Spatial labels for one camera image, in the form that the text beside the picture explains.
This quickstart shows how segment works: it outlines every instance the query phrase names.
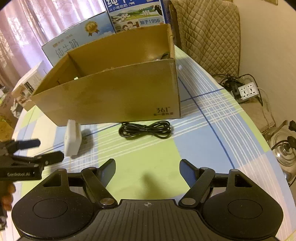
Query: beige quilted fabric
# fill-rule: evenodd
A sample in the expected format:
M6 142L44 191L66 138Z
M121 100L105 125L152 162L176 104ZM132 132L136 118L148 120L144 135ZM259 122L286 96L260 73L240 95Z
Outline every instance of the beige quilted fabric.
M178 18L182 50L209 74L238 75L239 11L222 0L171 0Z

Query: human hand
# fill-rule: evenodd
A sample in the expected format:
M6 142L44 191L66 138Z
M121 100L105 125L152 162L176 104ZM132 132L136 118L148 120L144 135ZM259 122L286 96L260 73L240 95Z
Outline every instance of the human hand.
M6 211L11 211L12 209L12 201L13 196L12 194L16 191L15 185L12 182L9 182L7 185L7 194L1 197L2 207Z

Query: cardboard box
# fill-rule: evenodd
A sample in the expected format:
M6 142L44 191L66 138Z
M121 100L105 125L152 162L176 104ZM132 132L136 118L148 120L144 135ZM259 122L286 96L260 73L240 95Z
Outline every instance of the cardboard box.
M104 0L117 32L165 23L161 0Z
M68 52L31 98L58 126L180 118L174 57L169 24L121 32Z
M42 50L54 66L68 51L114 33L108 13L103 12L66 29Z
M8 141L12 138L14 129L0 116L0 141Z
M14 117L14 115L10 110L10 107L13 106L13 101L14 101L14 98L12 97L10 92L1 96L0 121L5 121L14 129L17 124L17 118Z
M31 68L13 88L11 95L26 110L30 110L35 103L30 99L34 90L37 89L44 76L46 67L43 61Z

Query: black base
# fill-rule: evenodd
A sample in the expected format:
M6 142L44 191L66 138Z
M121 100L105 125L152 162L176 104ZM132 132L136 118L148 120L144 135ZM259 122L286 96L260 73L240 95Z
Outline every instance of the black base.
M58 169L12 210L21 240L276 240L279 204L239 170L229 174L180 162L190 186L174 200L121 200L105 189L115 173L110 159L99 169L67 174ZM81 186L84 196L70 186ZM212 197L214 187L226 191Z

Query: open cardboard box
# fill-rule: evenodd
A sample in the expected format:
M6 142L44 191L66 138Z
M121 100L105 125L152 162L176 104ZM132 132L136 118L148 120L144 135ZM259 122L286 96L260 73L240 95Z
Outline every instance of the open cardboard box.
M174 57L169 24L114 34L69 51L31 99L58 126L180 118Z

